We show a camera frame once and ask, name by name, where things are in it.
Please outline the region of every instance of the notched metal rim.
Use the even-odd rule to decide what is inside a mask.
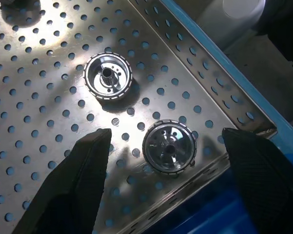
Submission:
[[[128,84],[126,85],[127,87],[121,92],[119,93],[118,95],[115,95],[115,96],[111,96],[111,97],[104,97],[104,96],[101,96],[99,94],[96,94],[94,92],[94,89],[93,87],[89,84],[89,81],[88,81],[88,78],[86,76],[86,71],[88,69],[89,66],[91,66],[90,62],[95,58],[95,57],[98,57],[100,55],[108,55],[108,54],[111,54],[111,55],[115,55],[117,57],[119,57],[118,59],[121,60],[121,62],[123,62],[127,67],[128,67]],[[131,66],[130,64],[128,63],[128,61],[121,55],[117,54],[117,53],[113,53],[113,52],[102,52],[102,53],[98,53],[96,55],[93,55],[91,56],[87,63],[86,63],[86,66],[84,66],[84,71],[83,71],[83,78],[84,78],[84,83],[87,87],[87,89],[89,90],[89,92],[95,96],[97,99],[100,99],[100,100],[118,100],[118,99],[122,99],[130,90],[130,87],[131,87],[131,84],[132,84],[132,80],[133,80],[133,75],[132,75],[132,69],[131,69]]]
[[[194,144],[194,151],[193,151],[193,155],[191,156],[192,159],[184,166],[182,167],[180,170],[176,171],[176,172],[163,172],[163,171],[160,171],[158,169],[156,169],[155,167],[152,166],[152,164],[150,163],[150,161],[148,160],[147,158],[147,154],[146,154],[146,148],[145,148],[145,145],[146,145],[146,141],[148,139],[148,136],[149,134],[158,126],[161,126],[163,124],[175,124],[175,125],[180,125],[181,127],[184,128],[184,130],[186,130],[188,133],[189,133],[189,136],[191,137],[191,140]],[[197,142],[195,140],[195,137],[193,135],[193,133],[191,132],[191,130],[186,126],[184,125],[183,123],[180,123],[178,121],[175,121],[175,120],[171,120],[171,119],[163,119],[163,120],[159,120],[157,122],[155,122],[152,126],[149,127],[149,129],[147,130],[146,132],[146,135],[143,139],[143,143],[142,143],[142,153],[143,153],[143,156],[146,160],[146,162],[152,167],[152,169],[154,169],[155,171],[161,173],[161,174],[166,174],[166,175],[176,175],[176,174],[179,174],[181,172],[183,172],[185,169],[187,169],[189,166],[191,166],[195,160],[195,157],[196,157],[196,152],[197,152]]]

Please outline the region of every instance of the machined metal ring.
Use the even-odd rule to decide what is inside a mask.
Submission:
[[[92,56],[84,68],[84,80],[98,99],[118,100],[132,84],[132,70],[126,59],[112,52]]]
[[[147,131],[142,150],[157,171],[178,174],[194,162],[196,141],[191,130],[175,120],[160,120]]]

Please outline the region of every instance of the metal hub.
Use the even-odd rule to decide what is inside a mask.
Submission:
[[[190,129],[174,120],[156,122],[146,133],[142,148],[146,161],[166,174],[182,172],[196,155],[196,141]]]
[[[112,52],[100,53],[88,61],[84,79],[96,98],[117,100],[129,91],[132,70],[122,56]]]

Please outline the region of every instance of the perforated metal tray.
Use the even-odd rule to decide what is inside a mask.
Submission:
[[[103,51],[133,71],[129,94],[114,104],[99,103],[82,77]],[[158,119],[197,137],[194,167],[174,178],[153,172],[141,153]],[[93,233],[140,233],[229,167],[224,127],[273,124],[160,1],[0,6],[0,234],[12,232],[75,141],[98,128],[113,137]]]

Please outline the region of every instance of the gray floor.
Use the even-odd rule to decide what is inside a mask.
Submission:
[[[194,20],[211,0],[175,0]],[[231,48],[228,57],[288,121],[293,121],[293,68],[267,36],[253,36]]]

